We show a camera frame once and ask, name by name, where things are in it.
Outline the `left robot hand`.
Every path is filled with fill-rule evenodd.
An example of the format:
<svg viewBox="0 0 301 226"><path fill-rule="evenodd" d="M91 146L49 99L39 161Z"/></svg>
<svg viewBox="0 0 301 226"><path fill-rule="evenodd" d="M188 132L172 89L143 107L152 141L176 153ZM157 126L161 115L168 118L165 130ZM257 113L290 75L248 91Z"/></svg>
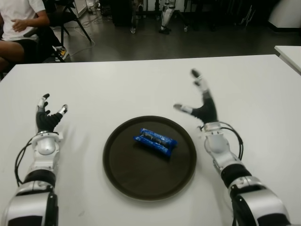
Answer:
<svg viewBox="0 0 301 226"><path fill-rule="evenodd" d="M50 94L43 95L36 107L35 119L37 134L41 132L53 132L63 116L68 112L68 105L63 105L57 113L50 114L50 110L45 110L48 105L47 99L49 97Z"/></svg>

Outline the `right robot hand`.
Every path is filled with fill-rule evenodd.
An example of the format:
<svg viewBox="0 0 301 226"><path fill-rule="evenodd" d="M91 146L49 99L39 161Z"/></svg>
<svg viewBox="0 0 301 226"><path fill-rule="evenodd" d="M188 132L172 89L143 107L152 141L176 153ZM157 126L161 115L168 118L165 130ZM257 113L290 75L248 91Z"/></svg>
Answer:
<svg viewBox="0 0 301 226"><path fill-rule="evenodd" d="M191 74L194 77L194 84L202 95L203 105L199 108L192 108L183 104L174 104L173 108L200 119L204 124L218 121L215 103L206 80L196 69L192 69Z"/></svg>

